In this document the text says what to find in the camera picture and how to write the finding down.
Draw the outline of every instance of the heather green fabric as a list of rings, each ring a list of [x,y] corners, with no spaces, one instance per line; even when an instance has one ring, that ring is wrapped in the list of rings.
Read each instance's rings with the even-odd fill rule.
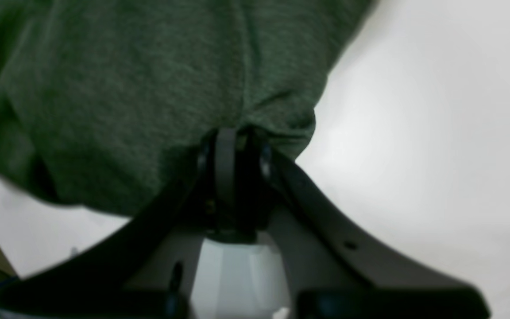
[[[0,0],[0,175],[132,216],[214,127],[291,159],[370,0]]]

